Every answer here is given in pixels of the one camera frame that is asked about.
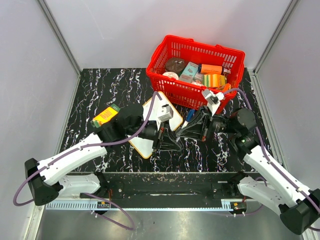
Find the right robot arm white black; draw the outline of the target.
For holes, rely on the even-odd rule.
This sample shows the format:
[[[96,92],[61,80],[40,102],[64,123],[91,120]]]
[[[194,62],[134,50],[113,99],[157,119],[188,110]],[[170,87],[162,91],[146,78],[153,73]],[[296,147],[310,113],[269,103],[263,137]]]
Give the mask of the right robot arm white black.
[[[229,149],[253,167],[267,182],[258,183],[238,173],[227,186],[233,198],[249,197],[276,213],[294,234],[301,235],[320,218],[320,190],[311,190],[291,175],[265,148],[251,109],[239,108],[230,117],[213,114],[202,106],[177,136],[205,141],[213,133],[230,134]]]

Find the white marker blue cap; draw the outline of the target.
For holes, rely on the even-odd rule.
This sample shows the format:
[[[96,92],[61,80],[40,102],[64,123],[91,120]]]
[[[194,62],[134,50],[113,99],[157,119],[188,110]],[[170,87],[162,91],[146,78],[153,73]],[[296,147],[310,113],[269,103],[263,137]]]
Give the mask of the white marker blue cap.
[[[184,123],[183,123],[183,125],[182,125],[182,128],[185,128],[185,127],[188,125],[188,123],[190,122],[190,120],[192,119],[192,117],[194,116],[194,114],[195,114],[195,110],[194,110],[194,109],[191,109],[191,110],[188,112],[187,117],[186,117],[186,119],[185,119],[185,121],[184,121]]]

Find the white board yellow frame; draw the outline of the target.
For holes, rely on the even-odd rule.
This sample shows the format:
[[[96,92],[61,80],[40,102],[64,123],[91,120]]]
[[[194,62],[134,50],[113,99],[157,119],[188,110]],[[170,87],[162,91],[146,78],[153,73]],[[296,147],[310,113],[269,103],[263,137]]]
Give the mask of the white board yellow frame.
[[[129,142],[144,159],[157,151],[182,150],[176,130],[182,126],[183,118],[163,92],[143,104],[143,119],[147,120],[145,127]]]

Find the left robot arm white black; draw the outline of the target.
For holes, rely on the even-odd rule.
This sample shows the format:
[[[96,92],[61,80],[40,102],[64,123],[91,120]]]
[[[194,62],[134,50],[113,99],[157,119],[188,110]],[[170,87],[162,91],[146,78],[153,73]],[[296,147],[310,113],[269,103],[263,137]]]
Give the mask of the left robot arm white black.
[[[175,131],[183,123],[182,116],[169,103],[123,107],[110,120],[96,128],[73,147],[47,159],[34,158],[24,163],[26,184],[37,206],[58,197],[103,198],[109,194],[109,182],[101,172],[68,176],[75,168],[107,154],[107,149],[130,143],[142,158],[156,151],[180,151]]]

